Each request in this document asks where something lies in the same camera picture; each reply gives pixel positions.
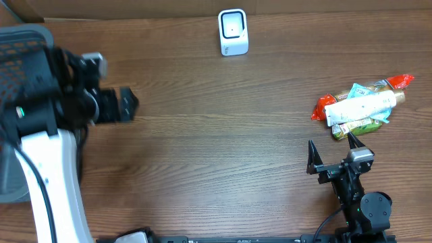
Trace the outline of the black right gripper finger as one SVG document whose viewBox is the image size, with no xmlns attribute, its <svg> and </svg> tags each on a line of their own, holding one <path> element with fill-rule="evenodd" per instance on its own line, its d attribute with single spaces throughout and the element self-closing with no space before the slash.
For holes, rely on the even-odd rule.
<svg viewBox="0 0 432 243">
<path fill-rule="evenodd" d="M 308 174 L 316 174 L 324 171 L 324 164 L 321 160 L 319 152 L 312 140 L 308 141 L 308 163 L 306 172 Z"/>
<path fill-rule="evenodd" d="M 350 149 L 358 149 L 365 147 L 365 145 L 352 132 L 348 133 L 348 143 Z"/>
</svg>

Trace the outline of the green snack packet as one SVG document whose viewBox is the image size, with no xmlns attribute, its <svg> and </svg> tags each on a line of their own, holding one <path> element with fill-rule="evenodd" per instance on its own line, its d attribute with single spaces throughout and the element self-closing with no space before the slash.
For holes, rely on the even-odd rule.
<svg viewBox="0 0 432 243">
<path fill-rule="evenodd" d="M 364 118 L 356 121 L 346 122 L 344 124 L 336 124 L 331 127 L 331 133 L 336 140 L 341 140 L 348 137 L 351 132 L 355 136 L 374 132 L 383 125 L 382 121 Z"/>
</svg>

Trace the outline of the white tube gold cap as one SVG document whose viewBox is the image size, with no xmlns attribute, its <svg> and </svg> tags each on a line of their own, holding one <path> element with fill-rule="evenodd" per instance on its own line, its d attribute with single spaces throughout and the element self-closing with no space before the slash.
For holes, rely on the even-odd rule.
<svg viewBox="0 0 432 243">
<path fill-rule="evenodd" d="M 353 122 L 394 108 L 406 100 L 402 89 L 386 90 L 363 97 L 354 97 L 326 105 L 325 115 L 329 127 Z"/>
</svg>

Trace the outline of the teal tissue packet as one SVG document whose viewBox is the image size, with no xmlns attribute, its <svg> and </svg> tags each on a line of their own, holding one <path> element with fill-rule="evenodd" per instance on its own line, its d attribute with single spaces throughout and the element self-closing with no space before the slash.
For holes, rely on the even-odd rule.
<svg viewBox="0 0 432 243">
<path fill-rule="evenodd" d="M 354 83 L 350 92 L 348 93 L 347 99 L 351 99 L 355 97 L 363 97 L 367 95 L 372 95 L 374 93 L 375 93 L 374 90 L 371 90 L 366 86 L 362 86 L 360 84 Z M 381 113 L 376 113 L 374 115 L 371 115 L 370 118 L 388 124 L 389 123 L 388 117 L 391 115 L 391 112 L 392 112 L 392 108 L 386 109 Z"/>
</svg>

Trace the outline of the orange spaghetti packet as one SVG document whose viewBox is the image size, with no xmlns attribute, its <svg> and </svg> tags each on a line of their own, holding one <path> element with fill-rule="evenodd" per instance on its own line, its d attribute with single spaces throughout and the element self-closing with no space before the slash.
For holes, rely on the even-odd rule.
<svg viewBox="0 0 432 243">
<path fill-rule="evenodd" d="M 326 120 L 324 110 L 325 106 L 347 99 L 351 89 L 356 89 L 357 86 L 363 86 L 371 92 L 382 92 L 385 90 L 393 90 L 399 88 L 405 89 L 413 80 L 415 80 L 415 77 L 413 75 L 402 74 L 374 82 L 366 82 L 363 84 L 354 83 L 351 88 L 348 88 L 346 90 L 327 93 L 318 99 L 317 104 L 313 109 L 311 119 L 319 121 Z"/>
</svg>

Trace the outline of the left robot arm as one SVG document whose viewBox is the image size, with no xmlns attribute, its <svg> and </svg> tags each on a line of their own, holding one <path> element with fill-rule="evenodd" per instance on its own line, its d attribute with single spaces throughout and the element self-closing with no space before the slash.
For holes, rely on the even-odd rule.
<svg viewBox="0 0 432 243">
<path fill-rule="evenodd" d="M 130 88 L 102 89 L 100 53 L 43 47 L 20 57 L 21 87 L 5 105 L 1 137 L 24 172 L 39 242 L 91 242 L 78 164 L 89 125 L 130 122 L 139 102 Z"/>
</svg>

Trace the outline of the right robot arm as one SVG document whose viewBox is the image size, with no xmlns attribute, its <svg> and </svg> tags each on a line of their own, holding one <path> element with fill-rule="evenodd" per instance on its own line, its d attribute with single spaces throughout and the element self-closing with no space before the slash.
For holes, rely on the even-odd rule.
<svg viewBox="0 0 432 243">
<path fill-rule="evenodd" d="M 318 183 L 330 183 L 340 203 L 340 208 L 328 216 L 318 227 L 311 242 L 395 242 L 395 236 L 385 231 L 391 225 L 392 199 L 384 192 L 366 193 L 360 176 L 371 170 L 375 153 L 353 133 L 348 134 L 350 150 L 338 164 L 325 165 L 312 140 L 308 142 L 306 172 L 317 174 Z M 334 234 L 322 235 L 324 226 L 338 213 L 345 217 L 346 227 Z"/>
</svg>

